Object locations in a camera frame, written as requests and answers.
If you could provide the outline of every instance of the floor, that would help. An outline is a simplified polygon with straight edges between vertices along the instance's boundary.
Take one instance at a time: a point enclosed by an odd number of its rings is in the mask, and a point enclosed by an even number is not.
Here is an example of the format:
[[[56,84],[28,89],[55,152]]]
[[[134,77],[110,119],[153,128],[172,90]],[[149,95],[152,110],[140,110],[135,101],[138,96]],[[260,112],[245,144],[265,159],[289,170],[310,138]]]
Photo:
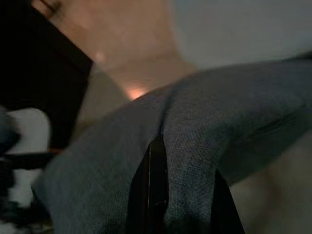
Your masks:
[[[38,1],[33,4],[44,12]],[[96,62],[75,136],[126,102],[197,70],[177,50],[166,0],[62,2],[50,21]],[[312,230],[311,140],[309,132],[269,168],[232,187],[247,233]]]

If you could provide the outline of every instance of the dark furniture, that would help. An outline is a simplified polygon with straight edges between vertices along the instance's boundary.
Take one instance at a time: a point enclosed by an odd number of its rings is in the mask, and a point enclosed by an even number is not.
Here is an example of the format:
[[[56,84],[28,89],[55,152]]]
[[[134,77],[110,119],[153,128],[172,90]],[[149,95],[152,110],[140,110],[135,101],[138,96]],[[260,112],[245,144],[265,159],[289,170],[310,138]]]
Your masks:
[[[70,139],[92,61],[31,6],[6,0],[0,16],[3,43],[0,105],[34,107],[52,124],[51,148]]]

